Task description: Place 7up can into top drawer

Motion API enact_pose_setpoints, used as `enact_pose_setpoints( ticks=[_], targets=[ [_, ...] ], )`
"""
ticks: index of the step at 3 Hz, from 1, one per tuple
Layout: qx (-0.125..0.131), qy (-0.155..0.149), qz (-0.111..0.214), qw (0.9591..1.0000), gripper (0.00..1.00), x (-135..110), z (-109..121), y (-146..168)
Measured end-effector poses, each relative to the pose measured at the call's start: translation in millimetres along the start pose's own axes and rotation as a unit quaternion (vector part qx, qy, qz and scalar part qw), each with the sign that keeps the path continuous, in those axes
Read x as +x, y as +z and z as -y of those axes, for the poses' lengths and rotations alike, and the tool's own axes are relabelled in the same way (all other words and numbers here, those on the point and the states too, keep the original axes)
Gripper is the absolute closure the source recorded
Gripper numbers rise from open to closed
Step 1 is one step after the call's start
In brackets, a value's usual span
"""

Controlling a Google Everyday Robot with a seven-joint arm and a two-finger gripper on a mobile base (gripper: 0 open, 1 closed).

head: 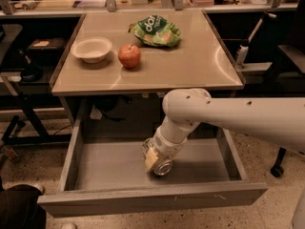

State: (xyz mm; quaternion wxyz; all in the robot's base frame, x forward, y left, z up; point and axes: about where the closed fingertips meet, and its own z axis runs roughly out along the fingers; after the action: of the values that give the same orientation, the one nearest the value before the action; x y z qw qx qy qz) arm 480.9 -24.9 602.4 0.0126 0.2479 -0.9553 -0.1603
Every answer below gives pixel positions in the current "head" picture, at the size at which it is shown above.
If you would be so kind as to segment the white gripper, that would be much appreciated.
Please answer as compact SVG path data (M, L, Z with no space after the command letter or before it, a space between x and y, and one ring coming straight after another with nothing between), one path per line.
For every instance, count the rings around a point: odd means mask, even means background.
M159 159L174 158L187 141L187 133L181 129L159 127L149 140L149 149L145 153L145 166L152 172Z

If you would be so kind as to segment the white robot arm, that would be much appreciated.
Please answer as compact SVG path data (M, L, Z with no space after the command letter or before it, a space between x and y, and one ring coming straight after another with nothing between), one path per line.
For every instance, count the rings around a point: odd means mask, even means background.
M177 89L164 96L165 118L143 144L145 166L166 175L173 159L200 123L305 152L305 105L299 98L212 98L203 89Z

